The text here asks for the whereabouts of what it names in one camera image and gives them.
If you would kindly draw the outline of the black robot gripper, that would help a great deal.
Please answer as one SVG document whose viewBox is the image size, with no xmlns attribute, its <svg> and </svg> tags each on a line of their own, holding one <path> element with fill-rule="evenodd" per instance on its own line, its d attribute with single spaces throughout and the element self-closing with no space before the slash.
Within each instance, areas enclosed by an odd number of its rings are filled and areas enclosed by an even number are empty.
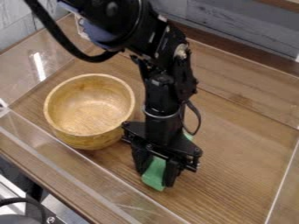
<svg viewBox="0 0 299 224">
<path fill-rule="evenodd" d="M 201 148 L 182 133 L 182 112 L 177 108 L 169 114 L 144 111 L 142 122 L 121 123 L 122 140 L 132 148 L 136 172 L 142 175 L 153 161 L 153 156 L 166 160 L 162 172 L 162 184 L 172 187 L 182 170 L 197 171 Z"/>
</svg>

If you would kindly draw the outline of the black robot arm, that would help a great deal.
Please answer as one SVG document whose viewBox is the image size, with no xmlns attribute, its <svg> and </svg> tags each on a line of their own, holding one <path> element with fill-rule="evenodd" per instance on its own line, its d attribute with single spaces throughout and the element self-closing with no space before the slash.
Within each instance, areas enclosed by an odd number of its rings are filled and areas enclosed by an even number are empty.
<svg viewBox="0 0 299 224">
<path fill-rule="evenodd" d="M 141 122 L 124 122 L 122 140 L 132 149 L 134 169 L 144 174 L 156 158 L 164 161 L 160 183 L 173 186 L 184 170 L 196 171 L 201 148 L 186 138 L 184 124 L 197 93 L 192 51 L 185 35 L 158 15 L 148 0 L 57 0 L 81 17 L 89 41 L 109 52 L 128 50 L 144 83 Z"/>
</svg>

